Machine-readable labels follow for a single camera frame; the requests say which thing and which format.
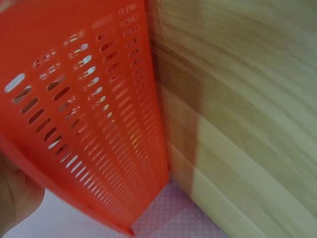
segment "wooden cutting board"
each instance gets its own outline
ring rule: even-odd
[[[148,11],[175,180],[232,238],[316,238],[317,2]]]

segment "pink polka dot surface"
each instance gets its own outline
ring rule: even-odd
[[[228,238],[173,182],[133,225],[138,238]],[[4,238],[124,238],[46,192],[40,208]]]

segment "wood grain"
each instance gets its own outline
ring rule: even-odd
[[[233,238],[317,237],[317,3],[148,11],[174,178]]]

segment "wooden board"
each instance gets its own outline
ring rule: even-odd
[[[317,2],[148,10],[174,178],[232,238],[316,238]]]

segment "oval hole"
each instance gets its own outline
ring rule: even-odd
[[[93,72],[95,72],[95,70],[96,70],[96,66],[90,67],[90,68],[84,73],[84,77],[88,77],[90,74],[92,74]]]
[[[54,101],[57,101],[58,99],[60,99],[63,95],[65,95],[68,91],[70,90],[70,87],[66,87],[63,90],[61,90],[54,98]]]
[[[18,86],[23,80],[25,79],[25,74],[21,73],[18,76],[16,76],[14,79],[9,82],[6,87],[4,88],[4,91],[6,93],[11,92],[16,86]]]
[[[104,44],[103,46],[101,46],[101,51],[105,51],[105,50],[109,49],[114,44],[115,44],[115,41],[110,41],[110,42]]]
[[[86,50],[87,48],[88,48],[88,44],[82,44],[80,47],[82,51]]]
[[[107,110],[109,108],[109,104],[104,106],[104,111]]]
[[[90,82],[90,84],[87,85],[87,87],[93,86],[93,85],[96,84],[98,81],[99,81],[99,77],[94,78],[94,79]]]
[[[87,64],[91,59],[92,59],[92,56],[91,56],[91,55],[88,55],[88,56],[84,57],[82,61],[79,61],[79,62],[78,62],[79,67],[84,66],[84,65]]]
[[[104,36],[103,34],[99,34],[99,35],[97,36],[97,40],[102,40],[104,37],[105,37],[105,36]]]

